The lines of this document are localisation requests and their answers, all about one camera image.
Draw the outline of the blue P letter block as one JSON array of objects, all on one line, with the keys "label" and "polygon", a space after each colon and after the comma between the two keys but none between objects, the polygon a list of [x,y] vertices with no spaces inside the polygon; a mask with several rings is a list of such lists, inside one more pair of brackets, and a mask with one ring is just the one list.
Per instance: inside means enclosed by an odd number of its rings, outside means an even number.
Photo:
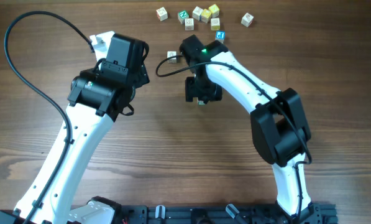
[{"label": "blue P letter block", "polygon": [[224,43],[226,33],[224,31],[217,30],[215,35],[215,40],[219,41],[220,43]]}]

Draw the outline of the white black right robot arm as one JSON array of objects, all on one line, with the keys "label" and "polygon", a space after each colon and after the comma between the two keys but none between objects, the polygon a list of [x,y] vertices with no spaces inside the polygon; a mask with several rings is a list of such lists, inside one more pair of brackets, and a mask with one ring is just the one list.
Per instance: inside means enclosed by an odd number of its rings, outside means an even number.
[{"label": "white black right robot arm", "polygon": [[219,101],[226,90],[245,108],[253,145],[272,166],[279,208],[290,223],[305,221],[311,203],[304,177],[304,166],[312,162],[306,145],[311,131],[300,96],[291,88],[281,91],[264,83],[218,40],[203,45],[191,35],[179,50],[194,74],[185,82],[186,101]]}]

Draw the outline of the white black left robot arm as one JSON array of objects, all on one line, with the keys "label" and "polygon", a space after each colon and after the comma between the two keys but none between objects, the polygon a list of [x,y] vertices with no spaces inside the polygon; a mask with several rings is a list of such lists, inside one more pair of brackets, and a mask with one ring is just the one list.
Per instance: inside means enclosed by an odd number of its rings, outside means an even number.
[{"label": "white black left robot arm", "polygon": [[75,77],[60,132],[29,190],[0,223],[120,223],[121,205],[93,197],[72,209],[73,197],[98,144],[135,89],[149,82],[149,46],[113,31],[91,36],[98,62]]}]

